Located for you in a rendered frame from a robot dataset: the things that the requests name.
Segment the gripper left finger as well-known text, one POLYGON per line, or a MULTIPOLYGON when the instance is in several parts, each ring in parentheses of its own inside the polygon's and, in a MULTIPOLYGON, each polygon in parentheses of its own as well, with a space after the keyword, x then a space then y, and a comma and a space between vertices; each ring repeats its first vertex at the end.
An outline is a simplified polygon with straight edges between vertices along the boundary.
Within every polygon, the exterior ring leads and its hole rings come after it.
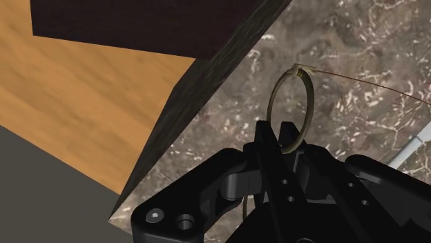
POLYGON ((298 182, 282 153, 295 153, 307 131, 283 122, 276 137, 269 122, 258 121, 254 141, 242 150, 223 148, 140 204, 131 216, 133 243, 204 243, 204 234, 249 195, 255 209, 225 243, 287 243, 280 194, 298 182))

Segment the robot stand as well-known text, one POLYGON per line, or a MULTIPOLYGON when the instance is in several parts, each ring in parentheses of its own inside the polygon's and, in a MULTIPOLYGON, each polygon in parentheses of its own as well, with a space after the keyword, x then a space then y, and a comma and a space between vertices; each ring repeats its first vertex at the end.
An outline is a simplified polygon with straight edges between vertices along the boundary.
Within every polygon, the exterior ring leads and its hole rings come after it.
POLYGON ((263 0, 30 0, 32 33, 210 59, 263 0))

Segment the dark wooden marble top table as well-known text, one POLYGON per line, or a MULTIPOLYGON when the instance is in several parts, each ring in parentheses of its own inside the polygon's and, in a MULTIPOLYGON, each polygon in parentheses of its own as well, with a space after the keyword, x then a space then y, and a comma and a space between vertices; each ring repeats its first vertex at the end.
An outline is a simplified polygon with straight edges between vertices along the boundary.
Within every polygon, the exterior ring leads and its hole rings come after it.
POLYGON ((339 160, 388 163, 431 122, 431 0, 292 0, 110 223, 130 232, 138 204, 220 149, 250 142, 295 63, 317 68, 307 141, 339 160))

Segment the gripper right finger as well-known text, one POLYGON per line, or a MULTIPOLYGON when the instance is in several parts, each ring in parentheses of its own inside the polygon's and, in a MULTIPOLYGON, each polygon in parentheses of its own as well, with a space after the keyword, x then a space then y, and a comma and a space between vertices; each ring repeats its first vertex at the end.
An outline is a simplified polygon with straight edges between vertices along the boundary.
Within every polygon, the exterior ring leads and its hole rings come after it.
POLYGON ((291 163, 305 197, 312 201, 332 197, 323 174, 342 179, 350 199, 365 209, 380 206, 399 225, 399 233, 431 236, 431 185, 364 155, 337 160, 321 146, 301 142, 291 163))

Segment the white grey bar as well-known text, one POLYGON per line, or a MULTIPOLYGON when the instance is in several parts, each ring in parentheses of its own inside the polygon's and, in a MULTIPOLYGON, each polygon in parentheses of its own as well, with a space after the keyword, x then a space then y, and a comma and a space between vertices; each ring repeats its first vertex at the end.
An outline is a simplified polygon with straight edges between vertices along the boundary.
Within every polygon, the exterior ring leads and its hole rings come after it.
POLYGON ((398 169, 420 146, 431 141, 431 121, 389 161, 388 166, 398 169))

